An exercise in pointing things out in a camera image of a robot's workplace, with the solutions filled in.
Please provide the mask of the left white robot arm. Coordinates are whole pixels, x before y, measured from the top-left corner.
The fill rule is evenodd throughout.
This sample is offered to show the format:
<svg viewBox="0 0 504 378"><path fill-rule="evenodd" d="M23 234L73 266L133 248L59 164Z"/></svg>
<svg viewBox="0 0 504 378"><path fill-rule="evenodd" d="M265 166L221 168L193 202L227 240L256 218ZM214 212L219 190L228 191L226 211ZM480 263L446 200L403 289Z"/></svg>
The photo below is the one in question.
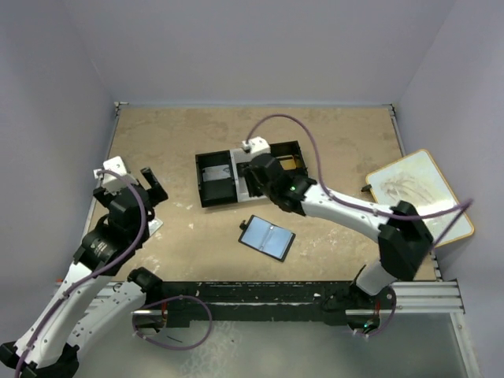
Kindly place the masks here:
<svg viewBox="0 0 504 378"><path fill-rule="evenodd" d="M37 321L18 340L1 345L1 361L16 377L75 376L83 358L117 317L161 296L162 280L138 268L116 292L92 306L149 239L154 208L168 199L149 168L141 171L148 188L117 169L99 169L96 174L112 178L119 187L104 182L94 190L107 214L83 237L66 277Z"/></svg>

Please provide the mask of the black and white organizer tray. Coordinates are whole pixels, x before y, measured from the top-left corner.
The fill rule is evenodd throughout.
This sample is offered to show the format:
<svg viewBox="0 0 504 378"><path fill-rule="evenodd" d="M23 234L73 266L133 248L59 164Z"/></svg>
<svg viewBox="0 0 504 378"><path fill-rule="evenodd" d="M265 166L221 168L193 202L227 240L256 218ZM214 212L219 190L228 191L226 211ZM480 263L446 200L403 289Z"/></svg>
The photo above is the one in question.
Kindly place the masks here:
<svg viewBox="0 0 504 378"><path fill-rule="evenodd" d="M308 169L299 142L270 145L271 155L289 173L306 176ZM251 157L242 149L222 150L195 156L198 193L203 208L231 205L259 199L260 191L252 184Z"/></svg>

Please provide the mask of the black leather card holder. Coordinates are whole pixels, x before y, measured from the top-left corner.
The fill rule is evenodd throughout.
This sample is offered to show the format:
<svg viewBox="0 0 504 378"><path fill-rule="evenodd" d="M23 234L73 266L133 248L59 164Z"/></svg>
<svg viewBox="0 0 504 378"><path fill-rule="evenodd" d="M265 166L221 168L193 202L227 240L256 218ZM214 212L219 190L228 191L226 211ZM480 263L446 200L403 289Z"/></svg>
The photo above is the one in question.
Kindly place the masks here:
<svg viewBox="0 0 504 378"><path fill-rule="evenodd" d="M277 261L283 262L295 241L296 234L260 217L243 220L238 242Z"/></svg>

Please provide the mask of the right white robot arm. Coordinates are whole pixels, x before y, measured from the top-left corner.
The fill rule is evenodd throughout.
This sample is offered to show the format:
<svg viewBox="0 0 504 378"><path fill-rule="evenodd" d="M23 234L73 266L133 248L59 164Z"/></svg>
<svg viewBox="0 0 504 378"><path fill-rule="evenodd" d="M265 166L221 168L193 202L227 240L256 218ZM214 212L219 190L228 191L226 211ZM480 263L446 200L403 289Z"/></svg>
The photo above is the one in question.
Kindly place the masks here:
<svg viewBox="0 0 504 378"><path fill-rule="evenodd" d="M412 281L431 249L432 234L409 202L385 206L352 199L285 170L271 154L254 157L243 175L252 195L265 196L284 212L331 221L377 243L379 257L353 283L368 296L396 281Z"/></svg>

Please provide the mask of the clear plastic card sleeve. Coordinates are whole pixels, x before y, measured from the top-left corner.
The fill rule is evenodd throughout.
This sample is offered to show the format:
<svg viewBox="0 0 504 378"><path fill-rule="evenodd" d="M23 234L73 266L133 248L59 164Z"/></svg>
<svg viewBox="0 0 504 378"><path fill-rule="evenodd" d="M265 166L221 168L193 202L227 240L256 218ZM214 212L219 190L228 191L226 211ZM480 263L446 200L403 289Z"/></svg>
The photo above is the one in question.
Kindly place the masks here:
<svg viewBox="0 0 504 378"><path fill-rule="evenodd" d="M163 221L158 217L148 222L149 237L153 236L163 225Z"/></svg>

